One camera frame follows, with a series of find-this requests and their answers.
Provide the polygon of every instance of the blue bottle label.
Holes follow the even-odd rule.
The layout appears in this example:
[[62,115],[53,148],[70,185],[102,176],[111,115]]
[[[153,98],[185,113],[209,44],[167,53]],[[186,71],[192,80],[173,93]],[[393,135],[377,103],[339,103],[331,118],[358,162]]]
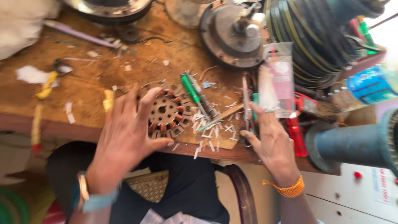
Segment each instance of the blue bottle label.
[[346,80],[353,96],[364,104],[375,104],[398,97],[384,77],[381,65],[375,65]]

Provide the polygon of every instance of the hole in stator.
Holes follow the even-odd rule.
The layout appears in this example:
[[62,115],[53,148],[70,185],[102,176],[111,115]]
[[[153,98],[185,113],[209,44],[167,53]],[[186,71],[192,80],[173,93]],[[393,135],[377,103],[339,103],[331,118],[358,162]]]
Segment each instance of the hole in stator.
[[159,107],[159,112],[162,114],[166,113],[166,106]]

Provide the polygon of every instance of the white cloth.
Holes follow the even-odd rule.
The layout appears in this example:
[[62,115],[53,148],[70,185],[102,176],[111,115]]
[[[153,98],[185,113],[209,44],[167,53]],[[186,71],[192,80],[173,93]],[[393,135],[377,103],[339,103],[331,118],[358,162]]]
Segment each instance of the white cloth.
[[[278,222],[278,224],[281,224],[281,222]],[[324,224],[324,223],[318,220],[318,224]]]
[[0,0],[0,60],[39,39],[44,18],[57,18],[57,0]]
[[190,215],[185,215],[182,212],[179,212],[167,220],[163,219],[158,213],[154,210],[149,209],[146,213],[144,219],[140,222],[140,224],[216,224],[214,222],[206,222],[201,219],[195,218]]

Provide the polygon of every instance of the copper winding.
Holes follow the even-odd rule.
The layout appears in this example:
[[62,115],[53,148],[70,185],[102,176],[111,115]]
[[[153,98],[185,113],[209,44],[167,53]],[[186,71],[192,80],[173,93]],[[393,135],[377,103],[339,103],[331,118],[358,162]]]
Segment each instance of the copper winding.
[[167,97],[170,98],[170,99],[174,98],[174,92],[171,91],[171,90],[168,91],[168,92],[167,92]]
[[163,133],[163,132],[166,132],[166,131],[167,131],[166,125],[165,124],[161,124],[160,125],[160,132]]
[[178,110],[178,112],[184,112],[184,110],[185,110],[185,107],[184,106],[178,106],[177,107],[177,110]]
[[149,126],[149,130],[152,132],[155,131],[157,126],[158,126],[157,122],[152,122],[152,124]]
[[181,122],[182,119],[184,119],[183,116],[181,116],[181,115],[179,115],[179,114],[176,114],[176,121]]
[[178,105],[181,103],[180,97],[177,97],[177,98],[173,99],[172,101],[173,101],[174,103],[178,104]]
[[172,129],[174,127],[177,126],[177,124],[174,121],[171,121],[170,123],[168,123],[169,129]]

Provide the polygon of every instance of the white cabinet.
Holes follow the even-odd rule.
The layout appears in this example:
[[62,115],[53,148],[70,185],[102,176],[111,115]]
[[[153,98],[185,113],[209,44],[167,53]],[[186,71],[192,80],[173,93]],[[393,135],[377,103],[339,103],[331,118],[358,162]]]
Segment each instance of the white cabinet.
[[[362,177],[355,178],[354,172],[360,172]],[[341,176],[301,173],[311,208],[325,224],[383,224],[384,220],[398,224],[398,186],[390,170],[343,163]],[[346,211],[340,211],[342,216],[339,216],[337,209]],[[351,221],[345,222],[343,216]],[[362,217],[366,216],[369,221],[379,218],[377,222],[363,222]]]

